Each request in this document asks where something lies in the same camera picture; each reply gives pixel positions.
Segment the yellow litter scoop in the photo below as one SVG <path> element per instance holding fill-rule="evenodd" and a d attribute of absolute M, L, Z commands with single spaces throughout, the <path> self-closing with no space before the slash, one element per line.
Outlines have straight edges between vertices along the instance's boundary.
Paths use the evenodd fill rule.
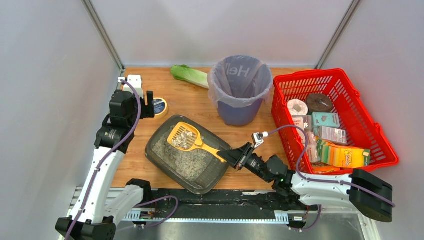
<path fill-rule="evenodd" d="M 219 150 L 204 143 L 199 130 L 186 122 L 181 121 L 176 124 L 169 134 L 167 142 L 174 148 L 184 152 L 198 149 L 204 150 L 219 159 L 222 163 L 227 163 L 226 160 L 218 156 Z"/>

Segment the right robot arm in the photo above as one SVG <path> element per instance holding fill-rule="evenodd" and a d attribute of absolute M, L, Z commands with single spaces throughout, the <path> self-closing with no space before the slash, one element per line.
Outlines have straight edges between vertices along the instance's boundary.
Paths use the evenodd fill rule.
<path fill-rule="evenodd" d="M 356 209 L 372 220 L 392 222 L 393 187 L 386 181 L 362 170 L 351 174 L 314 175 L 290 170 L 277 156 L 268 161 L 258 156 L 251 143 L 219 150 L 217 156 L 232 168 L 243 168 L 272 184 L 272 189 L 284 197 L 295 196 L 305 206 L 328 205 Z"/>

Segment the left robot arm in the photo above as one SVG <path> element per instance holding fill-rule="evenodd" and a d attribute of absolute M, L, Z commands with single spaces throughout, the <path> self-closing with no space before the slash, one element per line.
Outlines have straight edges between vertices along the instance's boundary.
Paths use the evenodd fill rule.
<path fill-rule="evenodd" d="M 150 183 L 131 179 L 124 190 L 106 203 L 116 171 L 135 137 L 140 120 L 154 118 L 154 93 L 138 96 L 116 90 L 109 114 L 96 133 L 93 159 L 82 192 L 68 217 L 57 220 L 55 229 L 66 240 L 112 240 L 124 217 L 150 193 Z"/>

